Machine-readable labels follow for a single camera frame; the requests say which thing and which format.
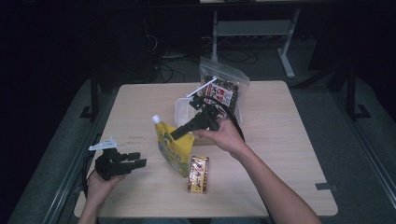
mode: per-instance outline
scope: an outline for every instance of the wrist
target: wrist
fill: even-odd
[[[88,210],[90,213],[92,212],[97,213],[101,207],[102,207],[102,203],[87,200],[85,202],[84,209]]]
[[[254,155],[255,153],[248,145],[244,144],[243,146],[239,147],[236,151],[230,152],[230,154],[236,160],[244,164],[244,162],[249,161],[251,155]]]
[[[98,216],[99,209],[100,209],[100,205],[86,202],[84,205],[84,209],[82,210],[81,217],[79,218],[78,224],[96,223],[96,218]]]

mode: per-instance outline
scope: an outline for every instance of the clear plastic bag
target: clear plastic bag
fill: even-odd
[[[236,68],[204,57],[201,57],[199,72],[202,85],[212,80],[213,77],[217,78],[202,89],[202,95],[211,96],[227,105],[235,113],[238,122],[241,122],[241,110],[248,91],[249,78]],[[227,117],[224,111],[221,110],[220,113],[222,117]]]

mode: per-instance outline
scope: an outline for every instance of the desk leg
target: desk leg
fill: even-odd
[[[289,48],[289,45],[290,45],[291,38],[293,37],[294,28],[296,27],[297,19],[298,19],[299,14],[300,14],[300,9],[299,8],[295,9],[294,13],[293,13],[293,17],[292,17],[292,19],[290,21],[290,24],[289,24],[289,27],[288,27],[288,31],[286,33],[285,45],[283,45],[282,48],[277,49],[280,61],[283,64],[283,68],[285,69],[286,76],[288,76],[288,78],[294,78],[294,72],[291,69],[291,66],[290,66],[290,63],[289,63],[289,59],[286,56],[286,54],[288,52],[288,48]]]
[[[82,119],[91,119],[94,121],[99,110],[99,96],[98,96],[98,83],[96,80],[95,72],[91,73],[91,113],[89,113],[90,107],[85,106],[81,115]]]

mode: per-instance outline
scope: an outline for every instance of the black stand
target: black stand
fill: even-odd
[[[99,95],[98,95],[98,83],[96,80],[95,72],[91,72],[91,106],[85,106],[81,115],[82,119],[91,119],[94,121],[99,110]]]
[[[297,85],[290,86],[290,89],[303,89],[314,82],[320,80],[323,77],[331,75],[332,79],[330,80],[327,88],[329,91],[340,91],[344,84],[347,82],[346,86],[346,112],[350,116],[353,121],[356,121],[359,118],[370,118],[370,114],[364,105],[358,105],[358,108],[361,110],[360,113],[355,113],[355,90],[356,90],[356,72],[353,65],[347,63],[335,63],[330,66],[328,69],[319,72],[313,77],[303,81]]]

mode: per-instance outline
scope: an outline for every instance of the floor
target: floor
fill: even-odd
[[[219,61],[241,70],[250,80],[284,80],[289,86],[318,72],[308,70],[316,40],[296,39],[288,52],[296,78],[288,79],[276,52],[283,41],[283,38],[224,39]],[[204,51],[203,56],[210,57],[210,51]],[[158,76],[153,82],[200,81],[198,66],[197,58],[168,52],[167,58],[157,64]],[[346,87],[339,92],[329,91],[326,85],[330,78],[304,89],[290,89],[339,208],[337,215],[322,217],[322,221],[396,223],[396,204],[387,191],[387,183],[394,188],[396,180],[396,124],[375,99],[370,86],[360,79],[356,105],[364,105],[371,118],[352,121],[345,111]],[[100,92],[98,117],[81,119],[81,111],[91,104],[90,82],[81,86],[9,223],[77,223],[73,210],[81,191],[78,155],[84,155],[87,146],[100,136],[116,96],[117,89]],[[376,161],[380,161],[391,177],[389,182],[381,178]],[[100,223],[141,221],[99,220]]]

